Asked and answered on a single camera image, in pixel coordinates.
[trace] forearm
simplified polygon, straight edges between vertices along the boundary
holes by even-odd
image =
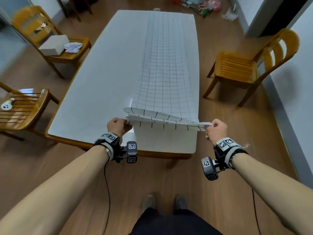
[[[0,221],[0,233],[58,234],[107,161],[103,146],[76,158],[21,200]]]
[[[247,154],[232,165],[242,178],[296,234],[313,234],[313,190]]]

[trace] white wall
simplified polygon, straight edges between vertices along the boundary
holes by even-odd
[[[53,18],[61,10],[57,0],[31,0],[31,2],[34,5],[41,6],[50,18]]]
[[[313,172],[313,4],[292,26],[298,53],[271,76],[289,121]]]
[[[249,26],[252,23],[254,17],[256,16],[256,13],[260,9],[264,0],[237,0],[237,1],[242,9],[242,12],[244,13],[244,16]]]

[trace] crumpled cloth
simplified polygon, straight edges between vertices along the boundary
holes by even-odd
[[[66,45],[64,45],[64,48],[66,49],[65,52],[67,53],[77,54],[82,46],[83,46],[82,43],[73,42],[67,43]]]

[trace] cardboard box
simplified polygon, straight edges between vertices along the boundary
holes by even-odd
[[[64,51],[64,45],[69,43],[66,35],[52,35],[46,40],[39,50],[45,56],[58,56]]]

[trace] foot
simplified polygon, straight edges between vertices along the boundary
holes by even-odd
[[[187,209],[186,199],[181,195],[178,195],[175,198],[175,210],[177,209]]]
[[[142,203],[142,211],[144,212],[147,208],[156,208],[156,197],[153,194],[148,194],[146,198],[144,198]]]

